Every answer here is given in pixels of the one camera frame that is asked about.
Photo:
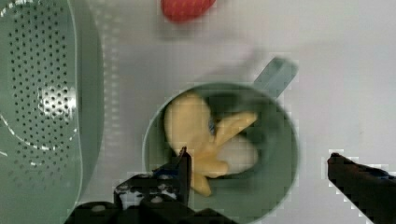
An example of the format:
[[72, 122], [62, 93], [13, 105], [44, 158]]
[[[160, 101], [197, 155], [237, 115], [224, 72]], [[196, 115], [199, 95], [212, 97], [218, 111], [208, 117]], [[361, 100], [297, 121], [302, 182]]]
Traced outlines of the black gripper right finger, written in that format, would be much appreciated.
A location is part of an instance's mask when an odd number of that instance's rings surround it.
[[339, 153], [327, 159], [328, 179], [374, 224], [395, 224], [396, 182], [388, 172]]

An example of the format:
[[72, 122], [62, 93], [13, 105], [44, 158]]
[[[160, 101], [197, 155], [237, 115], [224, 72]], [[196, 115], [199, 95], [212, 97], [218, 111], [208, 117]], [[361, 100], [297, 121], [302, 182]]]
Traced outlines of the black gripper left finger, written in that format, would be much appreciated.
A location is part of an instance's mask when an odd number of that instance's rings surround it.
[[188, 206], [191, 156], [183, 147], [168, 163], [117, 185], [113, 201], [77, 206], [64, 224], [237, 224], [223, 214]]

